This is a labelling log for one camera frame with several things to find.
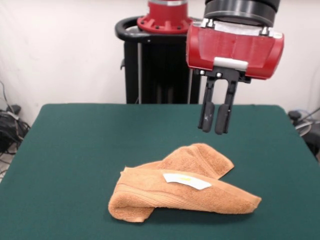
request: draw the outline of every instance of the wire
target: wire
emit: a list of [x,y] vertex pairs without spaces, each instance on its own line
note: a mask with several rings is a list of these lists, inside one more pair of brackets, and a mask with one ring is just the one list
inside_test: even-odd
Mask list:
[[6,171],[8,171],[8,169],[1,171],[0,175],[4,174]]
[[308,112],[307,110],[304,110],[304,109],[295,109],[293,111],[297,111],[297,112],[300,112],[300,113],[303,113],[303,114],[306,114],[306,115],[310,115],[310,112]]
[[306,123],[303,123],[303,124],[300,124],[298,126],[295,127],[296,130],[299,130],[299,129],[302,129],[304,127],[307,127],[307,126],[311,126],[311,125],[315,125],[315,124],[320,124],[320,121],[310,121],[310,122],[306,122]]
[[310,131],[311,131],[311,128],[312,128],[312,125],[309,125],[307,126],[308,128],[305,130],[305,131],[302,131],[300,133],[300,137],[303,137],[304,135],[307,135]]
[[0,80],[0,84],[2,85],[2,93],[3,93],[4,100],[5,100],[6,102],[8,102],[7,96],[6,96],[5,85],[4,85],[4,83],[3,83],[1,80]]
[[311,112],[309,115],[305,116],[304,118],[302,118],[301,120],[299,120],[298,124],[303,122],[304,120],[308,119],[309,117],[311,117],[312,115],[316,114],[317,112],[320,111],[320,107],[318,107],[316,110],[314,110],[313,112]]
[[2,159],[0,159],[0,162],[2,162],[2,163],[4,163],[4,164],[8,164],[8,165],[10,165],[10,164],[11,164],[10,162],[3,161]]

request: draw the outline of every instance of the green table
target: green table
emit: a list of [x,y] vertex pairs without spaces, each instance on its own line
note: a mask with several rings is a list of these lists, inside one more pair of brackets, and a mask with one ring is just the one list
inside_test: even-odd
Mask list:
[[[197,129],[199,105],[58,104],[41,110],[0,183],[1,240],[320,239],[320,169],[277,106],[235,106],[229,134]],[[107,210],[125,166],[207,143],[222,178],[262,197],[249,215],[156,209],[142,224]]]

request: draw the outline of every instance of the folded towel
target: folded towel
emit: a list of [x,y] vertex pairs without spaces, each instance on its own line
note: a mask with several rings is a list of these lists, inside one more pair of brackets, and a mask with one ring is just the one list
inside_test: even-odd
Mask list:
[[178,148],[162,161],[147,163],[136,168],[170,169],[220,179],[233,169],[234,165],[207,144],[197,143]]
[[155,208],[248,214],[261,198],[218,180],[232,162],[206,144],[181,147],[164,160],[121,172],[109,201],[110,214],[141,223]]

